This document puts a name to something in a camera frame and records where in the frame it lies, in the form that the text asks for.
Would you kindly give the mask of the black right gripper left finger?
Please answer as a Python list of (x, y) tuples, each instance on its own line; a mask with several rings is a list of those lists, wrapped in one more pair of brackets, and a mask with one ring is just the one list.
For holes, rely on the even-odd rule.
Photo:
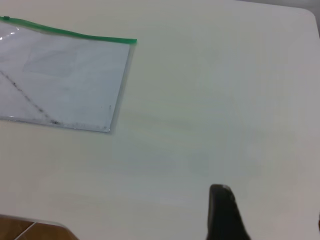
[(209, 188), (207, 240), (249, 240), (235, 195), (224, 184)]

